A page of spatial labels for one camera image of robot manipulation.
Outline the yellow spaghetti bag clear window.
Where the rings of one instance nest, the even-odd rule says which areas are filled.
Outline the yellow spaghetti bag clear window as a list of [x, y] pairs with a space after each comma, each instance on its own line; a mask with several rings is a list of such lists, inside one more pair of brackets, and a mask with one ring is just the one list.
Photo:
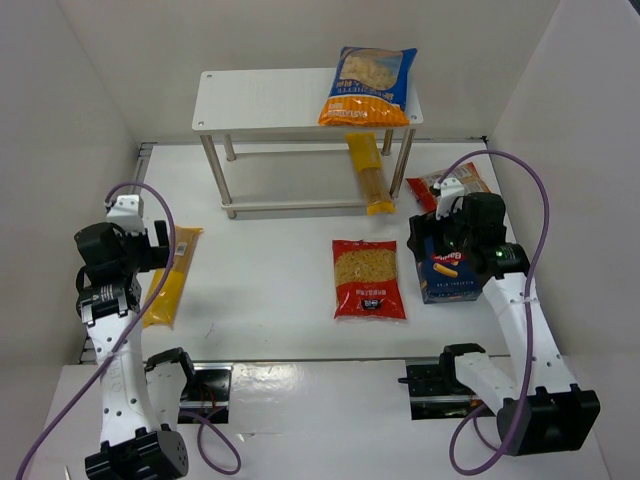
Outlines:
[[374, 134], [349, 133], [346, 135], [346, 142], [365, 199], [367, 214], [395, 213]]

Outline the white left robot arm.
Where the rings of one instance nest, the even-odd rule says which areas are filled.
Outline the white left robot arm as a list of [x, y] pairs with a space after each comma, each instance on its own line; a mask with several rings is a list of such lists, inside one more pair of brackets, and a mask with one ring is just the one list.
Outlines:
[[76, 310], [93, 342], [102, 394], [97, 452], [84, 460], [90, 479], [180, 479], [189, 470], [182, 436], [153, 409], [141, 352], [140, 273], [166, 269], [175, 230], [154, 224], [136, 231], [100, 222], [74, 240], [84, 264], [75, 287]]

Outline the blue Barilla rigatoni box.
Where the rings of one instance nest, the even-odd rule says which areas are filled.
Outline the blue Barilla rigatoni box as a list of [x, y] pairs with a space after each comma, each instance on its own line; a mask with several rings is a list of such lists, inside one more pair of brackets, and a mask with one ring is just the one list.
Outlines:
[[432, 238], [424, 240], [424, 253], [416, 258], [417, 276], [425, 304], [475, 301], [481, 286], [461, 252], [437, 255]]

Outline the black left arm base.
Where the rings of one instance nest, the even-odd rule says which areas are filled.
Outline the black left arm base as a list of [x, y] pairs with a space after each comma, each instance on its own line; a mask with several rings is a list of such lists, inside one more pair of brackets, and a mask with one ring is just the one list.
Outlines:
[[151, 405], [160, 424], [173, 430], [195, 423], [186, 412], [227, 424], [232, 380], [230, 364], [197, 367], [182, 348], [149, 357], [144, 367]]

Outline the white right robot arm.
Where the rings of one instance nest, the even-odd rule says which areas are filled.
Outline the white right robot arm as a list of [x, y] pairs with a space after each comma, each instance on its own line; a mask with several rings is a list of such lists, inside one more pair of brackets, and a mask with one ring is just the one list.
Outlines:
[[551, 334], [523, 247], [506, 239], [506, 206], [493, 193], [457, 196], [451, 210], [409, 220], [409, 250], [419, 262], [459, 253], [480, 281], [517, 373], [510, 379], [476, 343], [444, 347], [440, 378], [469, 390], [495, 415], [508, 456], [579, 450], [601, 410], [595, 391], [570, 372]]

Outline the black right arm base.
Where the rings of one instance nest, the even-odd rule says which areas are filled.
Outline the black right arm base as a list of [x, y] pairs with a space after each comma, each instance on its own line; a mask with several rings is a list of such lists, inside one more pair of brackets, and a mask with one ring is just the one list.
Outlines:
[[397, 383], [407, 389], [411, 419], [463, 419], [482, 402], [467, 387], [449, 386], [436, 360], [407, 361]]

